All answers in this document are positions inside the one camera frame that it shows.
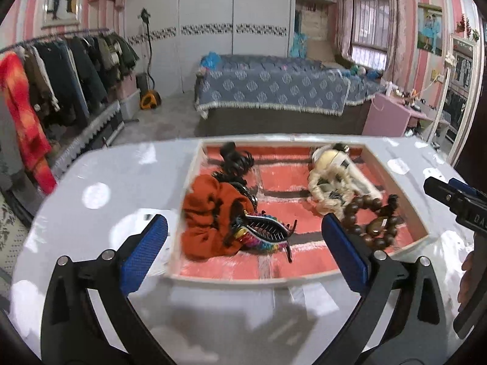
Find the person's right hand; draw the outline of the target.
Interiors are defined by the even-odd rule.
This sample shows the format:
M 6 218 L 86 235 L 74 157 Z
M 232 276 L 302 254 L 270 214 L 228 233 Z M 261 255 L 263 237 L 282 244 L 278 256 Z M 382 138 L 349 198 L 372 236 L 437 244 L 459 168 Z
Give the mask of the person's right hand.
M 476 290 L 479 283 L 478 279 L 475 279 L 474 274 L 482 275 L 486 268 L 486 261 L 483 260 L 482 264 L 476 264 L 475 261 L 480 261 L 480 257 L 475 254 L 475 251 L 471 251 L 464 260 L 461 270 L 464 272 L 461 281 L 459 292 L 457 295 L 457 301 L 459 303 L 458 311 L 462 311 L 467 302 L 470 301 L 471 295 Z

